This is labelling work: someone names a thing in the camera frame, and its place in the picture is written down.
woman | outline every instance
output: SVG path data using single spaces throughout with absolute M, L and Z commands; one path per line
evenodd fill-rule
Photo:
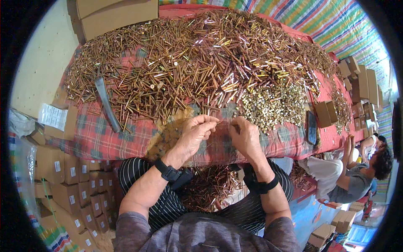
M 359 153 L 362 156 L 362 162 L 368 163 L 368 159 L 375 153 L 382 144 L 386 144 L 386 138 L 378 133 L 363 140 L 358 147 Z
M 317 199 L 336 203 L 350 203 L 362 198 L 372 180 L 385 179 L 392 170 L 392 156 L 387 144 L 379 146 L 369 163 L 352 159 L 354 136 L 348 136 L 342 160 L 321 160 L 309 157 L 299 164 L 318 181 Z

hand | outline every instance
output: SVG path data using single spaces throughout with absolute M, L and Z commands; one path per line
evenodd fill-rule
M 219 121 L 215 117 L 198 115 L 185 122 L 182 135 L 174 147 L 180 158 L 184 159 L 183 162 L 197 152 L 202 140 L 207 140 L 212 132 L 216 132 Z
M 236 117 L 229 126 L 229 134 L 233 146 L 244 155 L 249 162 L 265 155 L 260 147 L 259 129 L 244 117 Z

person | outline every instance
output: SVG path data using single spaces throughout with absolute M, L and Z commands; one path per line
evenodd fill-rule
M 363 140 L 358 146 L 359 153 L 363 163 L 368 163 L 368 159 L 375 153 L 382 144 L 387 144 L 386 138 L 382 135 L 374 133 L 372 136 Z
M 342 160 L 320 160 L 309 157 L 299 164 L 318 181 L 316 198 L 335 203 L 359 200 L 369 190 L 372 181 L 386 179 L 392 170 L 392 155 L 387 144 L 381 144 L 369 163 L 353 162 L 354 136 L 344 144 Z
M 181 137 L 161 161 L 179 169 L 216 131 L 218 122 L 207 115 L 186 121 Z M 267 190 L 250 188 L 241 201 L 215 213 L 189 212 L 156 167 L 159 161 L 152 165 L 139 158 L 127 159 L 118 171 L 125 196 L 116 223 L 115 251 L 299 250 L 284 193 L 290 180 L 281 177 L 281 169 L 269 165 L 256 125 L 236 117 L 229 133 L 233 146 L 253 167 L 257 183 L 263 186 L 260 189 Z M 254 233 L 261 227 L 265 227 L 264 235 L 258 237 Z

person's right hand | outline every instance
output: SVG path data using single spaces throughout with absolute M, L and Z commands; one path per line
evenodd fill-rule
M 259 129 L 244 117 L 236 117 L 229 126 L 233 146 L 244 155 L 248 161 L 264 157 L 260 147 Z

person's left hand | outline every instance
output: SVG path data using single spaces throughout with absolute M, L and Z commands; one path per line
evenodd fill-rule
M 212 132 L 216 132 L 219 121 L 215 117 L 198 115 L 185 122 L 182 135 L 174 147 L 184 161 L 197 152 L 202 140 L 207 140 Z

